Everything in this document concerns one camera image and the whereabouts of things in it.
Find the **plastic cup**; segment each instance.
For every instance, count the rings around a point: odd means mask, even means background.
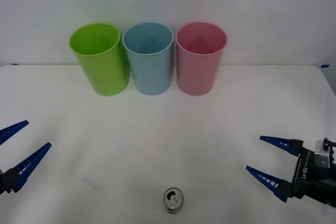
[[[227,42],[218,26],[197,22],[183,26],[176,36],[177,85],[186,94],[211,91]]]
[[[122,36],[136,88],[146,95],[165,92],[172,82],[172,31],[146,22],[129,28]]]
[[[79,28],[70,38],[70,48],[98,94],[118,94],[128,84],[120,37],[112,25],[95,23]]]

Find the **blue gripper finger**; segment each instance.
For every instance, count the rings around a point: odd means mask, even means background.
[[[27,157],[13,169],[16,170],[20,176],[14,185],[14,192],[17,192],[23,187],[25,182],[27,181],[30,174],[34,171],[36,166],[40,163],[42,158],[47,154],[48,150],[51,148],[50,143],[46,143],[39,150],[31,154],[31,156]]]
[[[259,182],[261,182],[264,186],[270,189],[275,196],[277,196],[281,201],[287,202],[287,197],[283,195],[279,190],[278,186],[282,182],[282,179],[273,177],[266,173],[263,173],[257,169],[254,169],[250,166],[246,166],[246,169],[249,173],[251,173]]]
[[[19,130],[27,126],[29,122],[27,120],[13,124],[7,128],[0,130],[0,145],[5,143],[8,139],[10,139],[15,133]]]
[[[290,140],[286,138],[279,138],[273,136],[260,136],[260,139],[280,149],[283,149],[284,151],[294,156],[300,155],[303,146],[303,141],[297,139]]]

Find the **green cup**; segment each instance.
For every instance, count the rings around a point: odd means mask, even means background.
[[[98,94],[118,94],[128,84],[120,37],[112,25],[95,23],[79,28],[70,38],[70,48]]]

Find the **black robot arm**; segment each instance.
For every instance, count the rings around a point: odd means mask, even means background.
[[[336,164],[334,151],[336,143],[325,138],[317,141],[315,151],[303,147],[302,140],[289,140],[278,137],[261,136],[261,140],[298,156],[292,182],[262,173],[250,166],[246,169],[279,199],[302,199],[304,195],[323,204],[336,207]]]

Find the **blue cup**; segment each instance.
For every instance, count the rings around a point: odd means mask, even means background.
[[[122,36],[136,88],[146,95],[162,94],[172,82],[172,31],[146,22],[129,28]]]

